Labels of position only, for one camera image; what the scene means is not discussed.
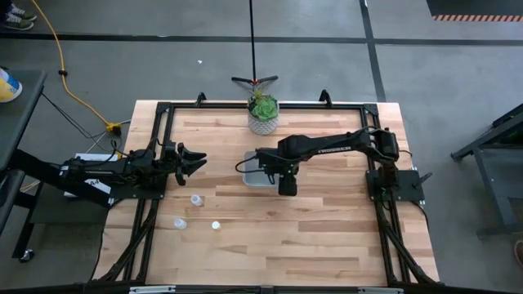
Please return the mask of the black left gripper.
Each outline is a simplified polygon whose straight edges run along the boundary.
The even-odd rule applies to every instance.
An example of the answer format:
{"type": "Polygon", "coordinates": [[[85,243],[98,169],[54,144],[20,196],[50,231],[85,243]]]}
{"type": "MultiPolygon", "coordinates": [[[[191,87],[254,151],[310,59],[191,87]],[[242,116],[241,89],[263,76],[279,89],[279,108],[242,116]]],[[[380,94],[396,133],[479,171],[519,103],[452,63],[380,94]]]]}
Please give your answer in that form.
{"type": "Polygon", "coordinates": [[[177,144],[171,140],[168,140],[163,147],[163,163],[170,165],[168,173],[175,175],[179,186],[186,185],[184,175],[191,176],[207,163],[204,159],[206,157],[206,153],[189,151],[183,143],[177,144]]]}

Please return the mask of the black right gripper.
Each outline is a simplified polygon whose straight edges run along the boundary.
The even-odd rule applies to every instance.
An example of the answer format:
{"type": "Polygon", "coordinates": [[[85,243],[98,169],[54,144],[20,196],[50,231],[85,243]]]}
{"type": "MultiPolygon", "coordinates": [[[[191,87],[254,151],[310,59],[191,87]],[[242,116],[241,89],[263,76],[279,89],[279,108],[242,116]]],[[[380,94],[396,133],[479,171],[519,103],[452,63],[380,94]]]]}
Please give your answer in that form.
{"type": "Polygon", "coordinates": [[[271,185],[275,184],[275,174],[279,174],[278,194],[297,195],[297,161],[287,158],[276,148],[256,149],[258,166],[267,174],[271,185]]]}

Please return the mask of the grey plastic basket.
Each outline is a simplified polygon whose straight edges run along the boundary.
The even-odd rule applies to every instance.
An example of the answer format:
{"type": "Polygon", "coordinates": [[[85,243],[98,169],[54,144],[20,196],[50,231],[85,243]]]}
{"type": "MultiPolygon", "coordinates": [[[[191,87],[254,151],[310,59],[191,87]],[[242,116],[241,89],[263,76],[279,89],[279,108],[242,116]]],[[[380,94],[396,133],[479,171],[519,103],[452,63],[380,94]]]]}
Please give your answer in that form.
{"type": "Polygon", "coordinates": [[[240,164],[240,171],[243,171],[243,182],[251,188],[271,188],[277,189],[279,185],[279,174],[275,174],[275,184],[271,185],[267,174],[258,166],[258,159],[255,158],[255,151],[248,151],[244,154],[244,163],[240,164]]]}

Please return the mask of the succulent in white pot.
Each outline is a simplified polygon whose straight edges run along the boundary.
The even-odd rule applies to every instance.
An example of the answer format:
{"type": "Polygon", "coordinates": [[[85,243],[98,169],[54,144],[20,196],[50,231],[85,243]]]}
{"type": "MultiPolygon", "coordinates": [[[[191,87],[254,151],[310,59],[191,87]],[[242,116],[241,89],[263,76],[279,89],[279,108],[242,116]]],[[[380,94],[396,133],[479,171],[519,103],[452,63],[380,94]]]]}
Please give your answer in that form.
{"type": "Polygon", "coordinates": [[[248,100],[248,127],[261,136],[271,134],[279,124],[279,102],[270,94],[255,91],[248,100]]]}

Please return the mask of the white paper sheet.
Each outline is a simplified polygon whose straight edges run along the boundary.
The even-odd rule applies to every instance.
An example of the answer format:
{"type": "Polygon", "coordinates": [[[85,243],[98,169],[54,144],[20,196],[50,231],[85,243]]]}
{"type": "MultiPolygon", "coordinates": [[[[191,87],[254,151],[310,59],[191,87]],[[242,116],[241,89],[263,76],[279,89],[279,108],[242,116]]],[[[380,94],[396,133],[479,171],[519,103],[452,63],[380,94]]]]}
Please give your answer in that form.
{"type": "MultiPolygon", "coordinates": [[[[114,162],[118,159],[118,155],[110,155],[110,154],[75,154],[75,158],[80,158],[82,160],[85,160],[85,161],[105,161],[105,160],[109,160],[110,162],[114,162]]],[[[111,191],[111,188],[106,185],[106,184],[103,184],[101,183],[99,180],[97,179],[86,179],[84,181],[86,184],[89,184],[103,192],[105,192],[106,194],[109,194],[110,191],[111,191]]]]}

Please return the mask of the black tripod stand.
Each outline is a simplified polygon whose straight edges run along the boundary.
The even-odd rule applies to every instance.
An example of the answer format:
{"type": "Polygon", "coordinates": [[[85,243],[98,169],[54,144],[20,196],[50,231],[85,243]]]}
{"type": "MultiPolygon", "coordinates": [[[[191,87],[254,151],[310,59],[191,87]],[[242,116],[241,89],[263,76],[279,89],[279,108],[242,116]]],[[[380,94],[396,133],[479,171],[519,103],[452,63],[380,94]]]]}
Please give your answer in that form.
{"type": "Polygon", "coordinates": [[[252,62],[252,77],[241,78],[233,76],[231,77],[232,82],[244,83],[250,86],[251,92],[255,93],[261,90],[264,85],[268,85],[279,79],[278,75],[272,75],[269,77],[258,78],[257,77],[257,63],[256,63],[256,48],[255,48],[255,31],[254,31],[254,19],[253,19],[253,0],[248,0],[248,14],[249,14],[249,30],[250,30],[250,48],[251,48],[251,62],[252,62]]]}

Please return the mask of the black side table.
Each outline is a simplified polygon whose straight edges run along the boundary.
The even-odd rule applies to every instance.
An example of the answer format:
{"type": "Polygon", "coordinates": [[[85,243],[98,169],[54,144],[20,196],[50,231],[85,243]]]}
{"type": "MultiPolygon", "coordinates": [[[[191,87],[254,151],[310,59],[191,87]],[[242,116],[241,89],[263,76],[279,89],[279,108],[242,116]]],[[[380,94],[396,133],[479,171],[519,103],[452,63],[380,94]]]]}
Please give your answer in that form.
{"type": "MultiPolygon", "coordinates": [[[[39,188],[45,184],[52,185],[103,208],[110,208],[112,206],[110,196],[105,192],[85,182],[63,182],[59,177],[60,168],[18,148],[42,94],[47,74],[42,70],[12,70],[10,74],[19,78],[23,91],[16,99],[0,103],[0,175],[9,170],[21,170],[25,173],[25,177],[30,176],[39,180],[39,188]]],[[[31,218],[37,203],[37,194],[32,195],[21,191],[18,192],[15,199],[14,206],[28,210],[12,253],[12,257],[21,263],[31,261],[34,257],[34,251],[28,248],[28,243],[34,229],[31,218]]]]}

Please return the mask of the yellow blue white canister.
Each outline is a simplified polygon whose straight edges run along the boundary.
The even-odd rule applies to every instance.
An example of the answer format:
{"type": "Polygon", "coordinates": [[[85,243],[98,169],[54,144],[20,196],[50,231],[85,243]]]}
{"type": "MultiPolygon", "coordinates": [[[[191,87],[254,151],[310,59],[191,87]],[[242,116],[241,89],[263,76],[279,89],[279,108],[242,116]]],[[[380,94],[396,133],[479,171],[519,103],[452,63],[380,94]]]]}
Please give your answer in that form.
{"type": "Polygon", "coordinates": [[[6,70],[0,68],[0,103],[7,103],[16,99],[22,91],[22,84],[6,70]]]}

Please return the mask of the black metal table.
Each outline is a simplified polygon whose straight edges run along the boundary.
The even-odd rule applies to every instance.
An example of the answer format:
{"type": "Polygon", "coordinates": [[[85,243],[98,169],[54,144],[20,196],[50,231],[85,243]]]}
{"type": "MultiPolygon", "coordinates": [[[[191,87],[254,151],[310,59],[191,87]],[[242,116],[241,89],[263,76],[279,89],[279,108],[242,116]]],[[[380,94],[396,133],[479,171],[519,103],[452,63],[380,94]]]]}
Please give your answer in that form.
{"type": "Polygon", "coordinates": [[[453,152],[455,162],[476,160],[499,223],[479,229],[478,238],[523,233],[523,104],[495,119],[485,133],[453,152]]]}

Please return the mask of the person's grey sneaker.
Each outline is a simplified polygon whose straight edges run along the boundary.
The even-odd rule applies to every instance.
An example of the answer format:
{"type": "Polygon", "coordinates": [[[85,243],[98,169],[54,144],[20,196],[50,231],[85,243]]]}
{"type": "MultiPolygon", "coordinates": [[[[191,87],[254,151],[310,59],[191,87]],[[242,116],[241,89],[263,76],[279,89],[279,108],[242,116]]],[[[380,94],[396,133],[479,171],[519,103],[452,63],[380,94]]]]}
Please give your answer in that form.
{"type": "Polygon", "coordinates": [[[36,16],[6,13],[0,25],[5,29],[26,31],[34,27],[36,16]]]}
{"type": "Polygon", "coordinates": [[[27,12],[26,10],[17,7],[14,3],[11,3],[8,6],[7,9],[7,19],[11,22],[14,21],[35,21],[37,19],[37,16],[35,14],[32,14],[30,12],[27,12]]]}

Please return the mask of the black mat orange striped edge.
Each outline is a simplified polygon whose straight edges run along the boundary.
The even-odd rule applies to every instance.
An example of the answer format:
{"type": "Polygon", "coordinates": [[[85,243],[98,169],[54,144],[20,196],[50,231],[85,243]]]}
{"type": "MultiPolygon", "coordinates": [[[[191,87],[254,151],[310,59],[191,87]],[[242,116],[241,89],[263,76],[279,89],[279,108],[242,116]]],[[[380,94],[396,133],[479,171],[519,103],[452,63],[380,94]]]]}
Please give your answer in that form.
{"type": "Polygon", "coordinates": [[[523,22],[523,0],[426,0],[436,21],[523,22]]]}

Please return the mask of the black metal table frame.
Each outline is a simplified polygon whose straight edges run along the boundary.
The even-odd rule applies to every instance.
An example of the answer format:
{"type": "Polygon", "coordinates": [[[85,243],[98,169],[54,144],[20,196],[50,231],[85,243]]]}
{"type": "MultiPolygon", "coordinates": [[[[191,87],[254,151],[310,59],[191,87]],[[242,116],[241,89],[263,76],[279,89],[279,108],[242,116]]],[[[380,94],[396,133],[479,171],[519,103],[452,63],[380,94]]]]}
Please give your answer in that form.
{"type": "Polygon", "coordinates": [[[171,136],[207,154],[207,163],[185,186],[169,180],[150,249],[148,284],[383,286],[386,272],[375,206],[367,194],[367,158],[357,152],[328,154],[300,166],[298,193],[251,188],[235,170],[244,154],[273,147],[292,134],[327,136],[364,123],[389,128],[401,148],[399,167],[412,166],[396,103],[375,113],[362,104],[281,111],[268,136],[252,133],[240,102],[224,108],[184,105],[173,116],[171,136]],[[203,199],[196,207],[193,194],[203,199]],[[187,222],[176,229],[173,221],[187,222]],[[219,230],[212,223],[221,224],[219,230]]]}

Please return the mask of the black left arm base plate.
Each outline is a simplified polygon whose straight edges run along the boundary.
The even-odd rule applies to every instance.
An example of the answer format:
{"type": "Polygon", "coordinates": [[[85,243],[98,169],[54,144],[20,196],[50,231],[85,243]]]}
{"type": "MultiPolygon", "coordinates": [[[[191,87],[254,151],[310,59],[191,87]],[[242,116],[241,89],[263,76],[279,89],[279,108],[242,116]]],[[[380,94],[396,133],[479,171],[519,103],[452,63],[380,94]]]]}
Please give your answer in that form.
{"type": "Polygon", "coordinates": [[[165,189],[165,183],[160,183],[154,187],[111,185],[110,197],[118,199],[162,199],[165,195],[165,189]]]}

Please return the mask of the silver metal bracket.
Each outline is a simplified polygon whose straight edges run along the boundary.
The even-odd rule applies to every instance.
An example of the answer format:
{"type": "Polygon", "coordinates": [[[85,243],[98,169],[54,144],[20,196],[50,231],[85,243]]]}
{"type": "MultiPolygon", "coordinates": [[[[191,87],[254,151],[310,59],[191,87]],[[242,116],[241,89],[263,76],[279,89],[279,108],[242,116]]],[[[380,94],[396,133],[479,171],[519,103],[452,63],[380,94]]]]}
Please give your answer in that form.
{"type": "Polygon", "coordinates": [[[401,288],[393,287],[359,287],[358,294],[405,294],[401,288]]]}
{"type": "Polygon", "coordinates": [[[176,294],[175,285],[130,287],[128,294],[176,294]]]}

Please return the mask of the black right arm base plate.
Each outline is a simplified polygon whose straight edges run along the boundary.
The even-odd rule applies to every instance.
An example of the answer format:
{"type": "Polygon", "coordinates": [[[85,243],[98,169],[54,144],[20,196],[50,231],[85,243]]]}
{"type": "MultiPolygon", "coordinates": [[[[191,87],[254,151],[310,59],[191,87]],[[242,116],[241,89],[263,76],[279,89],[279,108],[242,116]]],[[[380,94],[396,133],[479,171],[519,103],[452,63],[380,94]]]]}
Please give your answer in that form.
{"type": "Polygon", "coordinates": [[[425,200],[422,178],[415,170],[385,172],[379,168],[367,171],[365,179],[369,197],[375,202],[425,200]]]}

